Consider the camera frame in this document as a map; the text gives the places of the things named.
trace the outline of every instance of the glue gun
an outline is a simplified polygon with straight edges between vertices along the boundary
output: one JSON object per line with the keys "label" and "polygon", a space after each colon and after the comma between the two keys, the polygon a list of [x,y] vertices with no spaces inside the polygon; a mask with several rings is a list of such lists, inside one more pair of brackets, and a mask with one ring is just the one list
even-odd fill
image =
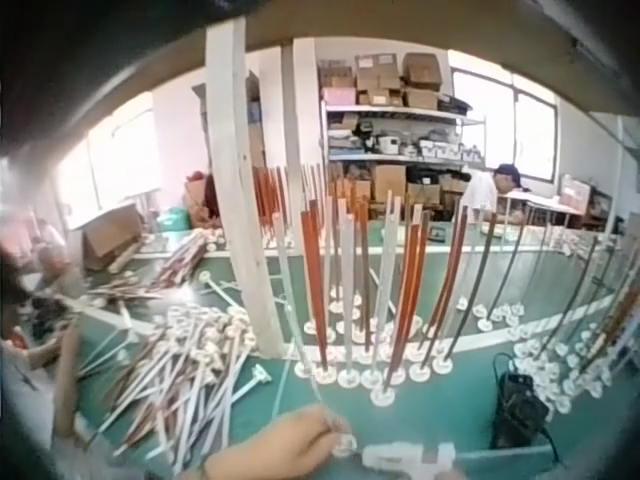
{"label": "glue gun", "polygon": [[399,473],[411,480],[434,480],[436,475],[451,470],[456,451],[453,443],[438,446],[435,463],[424,460],[424,447],[408,442],[370,445],[362,450],[362,465],[371,470]]}

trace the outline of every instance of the metal shelf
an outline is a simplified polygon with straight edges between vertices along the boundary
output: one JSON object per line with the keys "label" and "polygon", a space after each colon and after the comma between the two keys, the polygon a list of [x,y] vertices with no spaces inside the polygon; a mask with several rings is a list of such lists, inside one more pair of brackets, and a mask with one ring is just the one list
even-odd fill
{"label": "metal shelf", "polygon": [[374,106],[374,105],[325,105],[327,113],[358,113],[366,117],[392,118],[397,120],[423,120],[438,122],[447,120],[456,122],[462,126],[482,125],[484,120],[456,115],[455,113],[439,112],[437,110],[425,110],[423,108]]}
{"label": "metal shelf", "polygon": [[447,160],[444,158],[419,157],[412,158],[405,155],[386,155],[384,153],[356,153],[350,155],[330,155],[330,162],[388,162],[388,163],[407,163],[420,165],[433,165],[435,167],[461,167],[471,164],[472,162],[464,162],[462,160]]}

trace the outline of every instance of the person's left hand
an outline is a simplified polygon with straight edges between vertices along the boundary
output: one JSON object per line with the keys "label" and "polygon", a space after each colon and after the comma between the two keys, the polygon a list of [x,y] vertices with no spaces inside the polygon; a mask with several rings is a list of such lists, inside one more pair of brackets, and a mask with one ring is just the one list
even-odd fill
{"label": "person's left hand", "polygon": [[320,405],[288,413],[246,442],[212,455],[209,480],[287,480],[324,463],[349,426]]}

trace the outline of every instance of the shelving unit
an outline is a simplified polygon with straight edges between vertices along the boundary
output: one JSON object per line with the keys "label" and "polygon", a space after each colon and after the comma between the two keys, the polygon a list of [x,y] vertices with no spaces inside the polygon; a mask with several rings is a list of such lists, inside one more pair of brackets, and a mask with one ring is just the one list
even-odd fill
{"label": "shelving unit", "polygon": [[334,113],[355,113],[363,119],[387,119],[400,121],[429,122],[440,124],[445,127],[473,127],[485,126],[484,119],[466,117],[448,112],[436,110],[426,110],[411,107],[396,106],[375,106],[375,105],[327,105],[321,102],[321,125],[322,125],[322,150],[325,162],[380,162],[380,163],[402,163],[407,165],[431,165],[434,167],[461,168],[464,165],[482,167],[482,163],[469,162],[463,160],[450,160],[445,158],[423,158],[408,157],[405,155],[388,155],[381,153],[353,153],[353,154],[330,154],[329,153],[329,119],[328,116]]}

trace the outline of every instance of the green table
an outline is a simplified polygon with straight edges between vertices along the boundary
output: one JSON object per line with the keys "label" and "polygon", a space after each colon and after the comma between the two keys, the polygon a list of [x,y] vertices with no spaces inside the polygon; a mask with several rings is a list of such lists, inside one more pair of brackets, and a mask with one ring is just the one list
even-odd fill
{"label": "green table", "polygon": [[[480,242],[476,237],[471,240],[476,245]],[[459,275],[461,277],[458,293],[469,295],[475,278],[480,255],[465,254],[462,258]],[[527,312],[524,321],[536,320],[562,312],[578,276],[581,264],[570,260],[558,253],[543,253],[538,272],[532,277],[533,264],[537,253],[521,253],[514,265],[510,281],[501,297],[502,301],[515,302],[521,299],[522,292],[531,279],[531,288],[525,305]],[[498,283],[509,261],[510,253],[492,253],[489,257],[484,281],[476,303],[489,305],[498,288]],[[372,255],[370,263],[376,271],[379,267],[379,255]],[[423,283],[417,308],[417,314],[428,320],[431,310],[440,291],[446,253],[430,253],[427,255],[423,273]],[[127,267],[139,270],[145,278],[161,265],[162,260],[134,260]],[[307,318],[306,298],[304,291],[303,264],[301,257],[291,257],[290,265],[295,279],[295,300],[300,323]],[[268,268],[271,274],[279,272],[277,259],[268,258]],[[212,272],[214,280],[232,281],[233,271],[228,258],[207,258],[199,265],[199,270]],[[608,282],[614,282],[619,275],[620,268],[611,268]],[[398,295],[398,268],[395,272],[394,293]],[[357,272],[358,290],[362,292],[362,282],[365,281],[360,271]],[[106,281],[106,275],[93,278],[94,284]],[[375,292],[375,285],[370,283],[371,291]],[[273,279],[274,295],[282,293],[282,285],[278,279]],[[197,282],[179,290],[167,292],[162,300],[149,302],[148,306],[132,306],[130,312],[133,318],[148,320],[154,313],[163,313],[169,305],[184,302],[198,302],[206,306],[225,307],[221,298],[214,294],[199,296],[196,292],[203,287]],[[227,292],[241,302],[239,292]],[[290,332],[285,325],[283,312],[278,307],[283,326],[285,340],[290,340]],[[593,315],[598,320],[602,312]],[[83,346],[84,354],[95,347],[111,327],[92,319],[83,319],[83,332],[86,342]],[[475,321],[470,321],[463,334],[478,333]],[[306,344],[314,344],[312,337],[305,338]],[[339,336],[336,342],[342,343]],[[374,407],[368,397],[368,391],[359,387],[353,391],[340,389],[336,385],[321,387],[327,404],[351,422],[358,439],[368,444],[406,440],[421,442],[435,448],[442,441],[454,441],[458,451],[472,451],[485,449],[490,435],[490,422],[495,408],[496,389],[491,362],[498,352],[510,352],[512,345],[503,343],[490,348],[456,353],[453,357],[455,368],[447,376],[433,375],[426,384],[414,384],[407,380],[397,390],[395,403],[387,409]],[[231,437],[233,442],[242,441],[267,424],[274,415],[287,412],[314,401],[308,381],[297,378],[283,360],[259,360],[272,375],[273,382],[257,389],[254,394],[243,398],[233,409]],[[238,385],[242,385],[249,378],[250,369],[243,370]],[[98,425],[106,413],[101,402],[101,394],[108,386],[113,375],[102,375],[82,383],[80,389],[80,411],[88,422]],[[581,440],[596,432],[600,426],[613,422],[616,416],[624,411],[623,406],[633,400],[636,385],[628,379],[619,378],[613,388],[605,391],[604,398],[596,402],[584,394],[573,404],[570,415],[556,414],[551,431],[556,438],[561,453],[567,455]],[[106,436],[113,443],[118,443],[125,433],[129,418],[124,418],[108,430]],[[158,456],[152,461],[145,461],[146,453],[156,446],[151,440],[139,448],[128,452],[135,463],[145,466],[154,473],[168,477],[169,466],[164,457]],[[314,478],[388,478],[367,473],[366,475],[353,460],[333,462]]]}

